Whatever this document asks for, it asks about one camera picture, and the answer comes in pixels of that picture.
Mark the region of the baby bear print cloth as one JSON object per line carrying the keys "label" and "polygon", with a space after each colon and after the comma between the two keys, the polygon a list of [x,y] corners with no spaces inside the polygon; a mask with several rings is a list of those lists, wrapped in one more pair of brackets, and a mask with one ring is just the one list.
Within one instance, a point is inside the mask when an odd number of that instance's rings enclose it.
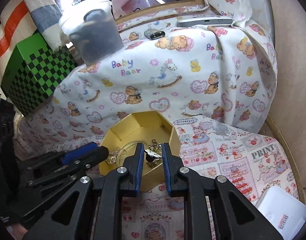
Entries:
{"label": "baby bear print cloth", "polygon": [[[228,27],[177,26],[177,17],[139,17],[118,25],[124,46],[91,66],[75,68],[52,96],[19,120],[50,118],[111,128],[125,116],[157,111],[173,121],[204,115],[256,133],[277,87],[277,60],[269,33],[252,19],[250,0],[205,0],[204,9],[182,9],[181,18],[228,16]],[[150,40],[157,29],[165,37]]]}

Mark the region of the white paper box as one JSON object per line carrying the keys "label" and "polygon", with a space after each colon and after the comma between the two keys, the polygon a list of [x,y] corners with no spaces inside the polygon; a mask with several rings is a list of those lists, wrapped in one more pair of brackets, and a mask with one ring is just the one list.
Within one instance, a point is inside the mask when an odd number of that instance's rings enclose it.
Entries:
{"label": "white paper box", "polygon": [[293,239],[306,222],[306,205],[278,186],[265,190],[256,208],[284,239]]}

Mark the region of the wooden board panel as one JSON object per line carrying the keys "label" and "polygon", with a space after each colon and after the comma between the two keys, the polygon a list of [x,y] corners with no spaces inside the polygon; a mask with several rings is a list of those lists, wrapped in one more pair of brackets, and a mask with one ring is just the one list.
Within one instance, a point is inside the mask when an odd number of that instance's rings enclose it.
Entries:
{"label": "wooden board panel", "polygon": [[297,0],[271,0],[278,62],[269,116],[293,159],[299,197],[306,202],[306,12]]}

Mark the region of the black silver hair clip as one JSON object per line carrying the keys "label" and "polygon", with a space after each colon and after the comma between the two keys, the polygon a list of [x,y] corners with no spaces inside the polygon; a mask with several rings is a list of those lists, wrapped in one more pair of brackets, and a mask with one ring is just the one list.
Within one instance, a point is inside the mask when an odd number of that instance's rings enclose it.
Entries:
{"label": "black silver hair clip", "polygon": [[162,159],[162,156],[157,154],[156,152],[146,149],[145,152],[145,159],[148,163],[154,163]]}

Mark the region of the silver jewelry pile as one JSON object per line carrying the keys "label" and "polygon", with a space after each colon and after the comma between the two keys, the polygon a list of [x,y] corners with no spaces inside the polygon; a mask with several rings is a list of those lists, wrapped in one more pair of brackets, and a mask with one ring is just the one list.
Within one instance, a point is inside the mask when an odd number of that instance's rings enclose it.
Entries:
{"label": "silver jewelry pile", "polygon": [[108,157],[107,157],[107,159],[106,159],[106,162],[109,165],[115,164],[117,162],[117,159],[118,159],[118,156],[120,154],[120,151],[121,151],[121,149],[118,147],[116,150],[110,152]]}

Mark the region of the green black checkered box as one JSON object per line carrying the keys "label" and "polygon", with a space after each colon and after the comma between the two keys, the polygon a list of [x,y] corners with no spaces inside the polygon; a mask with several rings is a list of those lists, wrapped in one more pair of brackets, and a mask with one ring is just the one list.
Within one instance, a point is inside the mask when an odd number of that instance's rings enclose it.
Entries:
{"label": "green black checkered box", "polygon": [[3,74],[1,89],[24,116],[44,103],[78,64],[66,47],[54,52],[40,33],[19,42]]}

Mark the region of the translucent plastic tub with lid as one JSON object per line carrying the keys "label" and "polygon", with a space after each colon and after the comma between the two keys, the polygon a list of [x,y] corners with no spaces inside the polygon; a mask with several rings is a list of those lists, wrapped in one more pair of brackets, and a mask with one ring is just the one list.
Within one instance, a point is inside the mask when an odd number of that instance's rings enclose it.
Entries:
{"label": "translucent plastic tub with lid", "polygon": [[87,66],[123,48],[109,0],[76,4],[63,13],[59,25]]}

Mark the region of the striped paris woven bag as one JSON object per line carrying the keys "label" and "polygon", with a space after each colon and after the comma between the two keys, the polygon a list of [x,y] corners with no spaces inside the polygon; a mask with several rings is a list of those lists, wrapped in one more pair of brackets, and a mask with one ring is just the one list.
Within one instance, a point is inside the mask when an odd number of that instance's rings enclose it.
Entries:
{"label": "striped paris woven bag", "polygon": [[[57,51],[69,42],[59,25],[62,12],[55,0],[10,0],[0,14],[0,84],[18,44],[38,31]],[[5,95],[0,87],[0,98]]]}

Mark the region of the gold octagonal box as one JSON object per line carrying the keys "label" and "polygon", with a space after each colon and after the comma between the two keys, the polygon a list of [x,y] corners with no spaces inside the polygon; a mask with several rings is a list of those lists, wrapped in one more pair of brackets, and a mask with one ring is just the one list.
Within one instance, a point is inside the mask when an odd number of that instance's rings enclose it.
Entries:
{"label": "gold octagonal box", "polygon": [[[175,127],[162,114],[155,111],[128,115],[109,129],[101,145],[108,148],[110,153],[131,141],[137,141],[137,144],[144,146],[144,150],[150,149],[159,155],[162,155],[163,143],[169,144],[173,155],[179,156],[180,153],[181,143]],[[124,160],[135,153],[136,146],[127,151]],[[106,175],[114,168],[122,166],[124,160],[120,164],[113,165],[109,165],[106,161],[101,162],[100,173]],[[146,192],[164,181],[163,163],[161,159],[154,163],[143,160],[142,164],[141,191]]]}

